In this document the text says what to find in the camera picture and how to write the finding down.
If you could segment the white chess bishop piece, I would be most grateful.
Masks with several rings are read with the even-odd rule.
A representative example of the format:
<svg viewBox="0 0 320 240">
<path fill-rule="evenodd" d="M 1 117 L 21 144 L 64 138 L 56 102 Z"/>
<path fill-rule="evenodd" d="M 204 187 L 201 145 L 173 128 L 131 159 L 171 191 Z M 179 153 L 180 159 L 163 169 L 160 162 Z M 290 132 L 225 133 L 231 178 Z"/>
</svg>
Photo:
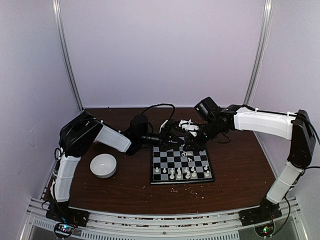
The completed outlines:
<svg viewBox="0 0 320 240">
<path fill-rule="evenodd" d="M 186 173 L 185 178 L 190 179 L 190 172 L 189 171 Z"/>
</svg>

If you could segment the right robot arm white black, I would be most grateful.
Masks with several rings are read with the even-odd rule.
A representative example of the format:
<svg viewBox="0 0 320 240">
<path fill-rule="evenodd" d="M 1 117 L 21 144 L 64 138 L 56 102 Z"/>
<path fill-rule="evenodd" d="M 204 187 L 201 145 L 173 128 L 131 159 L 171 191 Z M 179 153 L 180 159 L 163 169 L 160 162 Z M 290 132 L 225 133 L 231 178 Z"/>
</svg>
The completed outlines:
<svg viewBox="0 0 320 240">
<path fill-rule="evenodd" d="M 320 141 L 308 113 L 302 109 L 298 112 L 274 112 L 245 104 L 222 108 L 211 97 L 203 99 L 194 108 L 205 123 L 195 124 L 184 120 L 179 123 L 180 128 L 190 133 L 184 145 L 187 151 L 200 151 L 208 140 L 234 130 L 259 132 L 290 141 L 285 166 L 259 206 L 239 212 L 244 226 L 280 217 L 280 201 L 309 167 L 315 145 Z"/>
</svg>

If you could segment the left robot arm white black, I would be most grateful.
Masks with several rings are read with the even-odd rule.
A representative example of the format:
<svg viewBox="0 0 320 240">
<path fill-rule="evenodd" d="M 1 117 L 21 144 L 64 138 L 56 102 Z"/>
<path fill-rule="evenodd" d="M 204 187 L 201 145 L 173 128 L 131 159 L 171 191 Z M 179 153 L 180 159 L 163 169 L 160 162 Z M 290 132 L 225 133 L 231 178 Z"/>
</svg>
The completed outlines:
<svg viewBox="0 0 320 240">
<path fill-rule="evenodd" d="M 94 142 L 100 142 L 129 156 L 140 151 L 143 145 L 167 151 L 184 144 L 180 137 L 171 132 L 171 128 L 178 124 L 177 121 L 168 119 L 160 132 L 153 132 L 148 117 L 141 113 L 133 117 L 127 130 L 119 131 L 89 112 L 82 112 L 59 133 L 59 147 L 54 153 L 56 164 L 52 172 L 53 182 L 48 197 L 53 215 L 61 222 L 72 218 L 71 209 L 64 204 L 69 202 L 77 165 Z"/>
</svg>

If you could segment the pile of white chess pieces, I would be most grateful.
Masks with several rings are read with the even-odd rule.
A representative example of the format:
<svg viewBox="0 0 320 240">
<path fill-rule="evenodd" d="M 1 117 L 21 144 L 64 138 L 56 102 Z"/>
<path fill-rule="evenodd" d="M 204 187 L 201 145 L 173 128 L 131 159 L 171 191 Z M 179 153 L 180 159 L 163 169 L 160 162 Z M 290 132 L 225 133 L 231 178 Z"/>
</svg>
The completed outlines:
<svg viewBox="0 0 320 240">
<path fill-rule="evenodd" d="M 183 151 L 183 152 L 181 153 L 181 157 L 187 159 L 187 161 L 188 161 L 189 163 L 191 163 L 191 162 L 194 161 L 193 156 L 194 156 L 194 154 L 193 154 L 192 151 Z"/>
</svg>

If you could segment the black grey chess board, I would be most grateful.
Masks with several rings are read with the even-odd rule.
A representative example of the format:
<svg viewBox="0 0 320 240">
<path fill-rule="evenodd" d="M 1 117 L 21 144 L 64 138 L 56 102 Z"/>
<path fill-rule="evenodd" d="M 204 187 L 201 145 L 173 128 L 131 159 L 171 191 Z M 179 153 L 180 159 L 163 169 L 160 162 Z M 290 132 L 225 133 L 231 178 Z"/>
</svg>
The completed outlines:
<svg viewBox="0 0 320 240">
<path fill-rule="evenodd" d="M 205 183 L 215 182 L 216 178 L 212 168 L 210 155 L 207 150 L 192 151 L 193 162 L 188 162 L 186 158 L 181 157 L 184 152 L 181 146 L 179 150 L 170 149 L 161 151 L 159 147 L 154 146 L 150 157 L 150 184 L 151 185 L 170 185 L 170 184 L 185 184 L 185 183 Z M 205 165 L 208 165 L 208 170 L 204 170 Z M 156 167 L 159 168 L 159 173 L 155 173 Z M 197 177 L 192 179 L 191 168 L 196 170 Z M 175 169 L 174 179 L 170 179 L 171 169 Z M 177 179 L 177 169 L 181 169 L 182 177 Z M 190 172 L 190 179 L 186 179 L 185 168 Z M 205 172 L 209 171 L 210 176 L 205 177 Z"/>
</svg>

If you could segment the white ceramic bowl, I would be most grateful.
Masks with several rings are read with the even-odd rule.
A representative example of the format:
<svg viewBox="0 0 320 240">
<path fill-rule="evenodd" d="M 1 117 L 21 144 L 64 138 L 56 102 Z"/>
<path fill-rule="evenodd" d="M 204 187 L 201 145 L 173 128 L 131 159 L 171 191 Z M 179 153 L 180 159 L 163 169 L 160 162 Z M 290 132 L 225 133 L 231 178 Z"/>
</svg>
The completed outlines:
<svg viewBox="0 0 320 240">
<path fill-rule="evenodd" d="M 90 162 L 90 170 L 98 178 L 110 178 L 116 173 L 117 160 L 111 154 L 103 153 L 97 155 Z"/>
</svg>

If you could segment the aluminium front rail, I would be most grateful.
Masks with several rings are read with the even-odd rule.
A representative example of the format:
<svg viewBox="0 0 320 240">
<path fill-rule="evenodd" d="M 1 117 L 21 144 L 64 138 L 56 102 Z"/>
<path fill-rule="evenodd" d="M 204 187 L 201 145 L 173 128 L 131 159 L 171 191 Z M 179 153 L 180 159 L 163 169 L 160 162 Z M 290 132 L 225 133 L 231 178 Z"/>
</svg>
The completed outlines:
<svg viewBox="0 0 320 240">
<path fill-rule="evenodd" d="M 87 225 L 79 226 L 71 240 L 260 240 L 258 231 L 275 224 L 273 240 L 308 240 L 304 219 L 294 197 L 280 203 L 282 216 L 244 225 L 240 209 L 147 215 L 89 210 Z"/>
</svg>

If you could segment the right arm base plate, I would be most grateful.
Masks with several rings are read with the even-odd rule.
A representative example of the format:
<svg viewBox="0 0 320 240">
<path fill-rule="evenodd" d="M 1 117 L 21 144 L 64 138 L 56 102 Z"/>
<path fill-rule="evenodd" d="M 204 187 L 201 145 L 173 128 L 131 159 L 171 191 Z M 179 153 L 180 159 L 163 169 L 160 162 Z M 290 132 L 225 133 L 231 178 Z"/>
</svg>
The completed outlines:
<svg viewBox="0 0 320 240">
<path fill-rule="evenodd" d="M 260 224 L 282 216 L 282 212 L 278 208 L 268 209 L 261 206 L 241 210 L 238 214 L 242 226 Z"/>
</svg>

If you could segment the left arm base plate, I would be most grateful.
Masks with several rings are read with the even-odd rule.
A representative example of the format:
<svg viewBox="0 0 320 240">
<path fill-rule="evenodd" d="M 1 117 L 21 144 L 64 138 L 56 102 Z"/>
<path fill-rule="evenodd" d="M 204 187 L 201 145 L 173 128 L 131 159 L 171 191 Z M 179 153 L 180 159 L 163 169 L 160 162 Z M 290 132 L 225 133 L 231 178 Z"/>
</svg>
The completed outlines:
<svg viewBox="0 0 320 240">
<path fill-rule="evenodd" d="M 45 217 L 56 222 L 63 222 L 76 227 L 86 227 L 90 213 L 85 210 L 68 208 L 67 210 L 48 209 Z"/>
</svg>

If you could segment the right aluminium frame post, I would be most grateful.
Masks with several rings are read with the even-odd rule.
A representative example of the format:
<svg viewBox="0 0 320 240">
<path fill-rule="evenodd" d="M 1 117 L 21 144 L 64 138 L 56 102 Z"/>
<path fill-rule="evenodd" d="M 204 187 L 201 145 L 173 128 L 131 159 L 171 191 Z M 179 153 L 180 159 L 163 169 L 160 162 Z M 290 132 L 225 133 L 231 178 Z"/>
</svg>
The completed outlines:
<svg viewBox="0 0 320 240">
<path fill-rule="evenodd" d="M 253 67 L 252 67 L 247 91 L 243 101 L 245 105 L 252 104 L 254 95 L 258 86 L 258 81 L 259 81 L 261 70 L 262 70 L 263 57 L 267 49 L 268 40 L 269 40 L 273 6 L 274 6 L 273 0 L 264 1 L 264 9 L 263 9 L 257 49 L 255 53 L 255 58 L 253 62 Z"/>
</svg>

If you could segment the aluminium frame post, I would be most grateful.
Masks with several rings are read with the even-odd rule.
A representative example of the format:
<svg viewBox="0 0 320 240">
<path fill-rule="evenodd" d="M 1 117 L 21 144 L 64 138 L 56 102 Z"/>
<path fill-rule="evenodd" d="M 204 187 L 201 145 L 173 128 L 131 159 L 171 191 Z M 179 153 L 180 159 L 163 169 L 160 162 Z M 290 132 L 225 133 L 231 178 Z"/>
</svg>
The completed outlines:
<svg viewBox="0 0 320 240">
<path fill-rule="evenodd" d="M 255 58 L 253 62 L 253 67 L 252 67 L 247 91 L 243 101 L 245 105 L 252 104 L 254 95 L 258 86 L 258 81 L 259 81 L 261 70 L 262 70 L 263 57 L 267 49 L 268 40 L 269 40 L 273 6 L 274 6 L 273 0 L 264 1 L 264 9 L 263 9 L 257 49 L 255 53 Z"/>
<path fill-rule="evenodd" d="M 54 13 L 55 23 L 56 23 L 56 27 L 59 35 L 62 57 L 63 57 L 68 81 L 71 87 L 72 94 L 75 98 L 77 108 L 80 112 L 82 112 L 84 110 L 84 107 L 83 107 L 80 93 L 75 81 L 75 76 L 74 76 L 71 59 L 68 51 L 67 40 L 66 40 L 64 25 L 63 25 L 63 17 L 61 12 L 61 3 L 59 0 L 53 0 L 52 6 L 53 6 L 53 13 Z"/>
</svg>

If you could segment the left aluminium frame post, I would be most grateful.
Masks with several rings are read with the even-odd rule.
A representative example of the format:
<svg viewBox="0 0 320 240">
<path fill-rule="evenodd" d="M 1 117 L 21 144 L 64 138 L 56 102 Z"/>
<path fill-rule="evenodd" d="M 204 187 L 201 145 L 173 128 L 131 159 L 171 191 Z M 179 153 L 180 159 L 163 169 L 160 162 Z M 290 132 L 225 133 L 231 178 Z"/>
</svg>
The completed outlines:
<svg viewBox="0 0 320 240">
<path fill-rule="evenodd" d="M 71 59 L 68 51 L 67 40 L 66 40 L 64 25 L 63 25 L 63 17 L 61 12 L 61 3 L 59 0 L 53 0 L 52 6 L 53 6 L 53 13 L 54 13 L 55 23 L 56 23 L 56 27 L 59 35 L 62 57 L 63 57 L 68 81 L 71 87 L 72 94 L 75 98 L 77 108 L 80 112 L 82 112 L 84 110 L 84 107 L 83 107 L 80 93 L 75 81 L 75 76 L 74 76 Z"/>
</svg>

